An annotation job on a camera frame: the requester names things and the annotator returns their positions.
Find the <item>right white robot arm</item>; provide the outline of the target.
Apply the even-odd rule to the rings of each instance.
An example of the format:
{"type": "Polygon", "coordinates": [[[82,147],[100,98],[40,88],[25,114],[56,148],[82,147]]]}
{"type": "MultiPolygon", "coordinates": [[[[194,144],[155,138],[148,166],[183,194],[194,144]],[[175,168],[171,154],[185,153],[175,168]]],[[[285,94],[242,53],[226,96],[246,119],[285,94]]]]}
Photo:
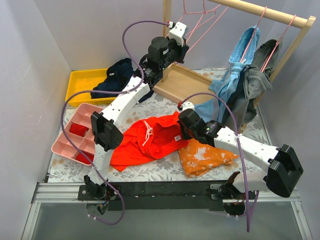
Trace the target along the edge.
{"type": "Polygon", "coordinates": [[[271,191],[288,198],[304,170],[295,150],[284,144],[276,147],[259,143],[211,120],[204,122],[191,108],[178,115],[183,139],[227,150],[260,167],[259,171],[234,172],[225,184],[213,192],[221,197],[237,199],[246,191],[271,191]]]}

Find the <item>bright orange-red shorts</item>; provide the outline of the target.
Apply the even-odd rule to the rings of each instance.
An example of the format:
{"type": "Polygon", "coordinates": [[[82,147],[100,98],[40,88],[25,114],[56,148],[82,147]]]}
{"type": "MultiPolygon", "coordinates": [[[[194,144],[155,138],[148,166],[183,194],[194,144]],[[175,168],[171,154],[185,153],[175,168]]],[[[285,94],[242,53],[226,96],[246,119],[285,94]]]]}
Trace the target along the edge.
{"type": "Polygon", "coordinates": [[[132,124],[124,133],[121,144],[114,150],[110,166],[122,172],[125,168],[150,163],[184,148],[178,123],[179,113],[149,117],[132,124]]]}

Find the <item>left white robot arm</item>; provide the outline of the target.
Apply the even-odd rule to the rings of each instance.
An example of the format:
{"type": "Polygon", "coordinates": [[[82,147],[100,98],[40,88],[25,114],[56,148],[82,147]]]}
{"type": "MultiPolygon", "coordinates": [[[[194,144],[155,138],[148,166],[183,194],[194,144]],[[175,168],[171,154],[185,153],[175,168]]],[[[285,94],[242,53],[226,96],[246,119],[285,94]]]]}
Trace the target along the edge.
{"type": "Polygon", "coordinates": [[[93,166],[89,174],[84,176],[86,191],[95,199],[106,196],[107,187],[103,176],[111,161],[113,151],[123,141],[119,130],[121,121],[139,100],[163,78],[164,70],[172,63],[183,63],[189,50],[184,37],[159,36],[151,40],[148,52],[139,61],[129,82],[124,87],[124,93],[101,112],[93,112],[91,128],[94,136],[95,153],[93,166]]]}

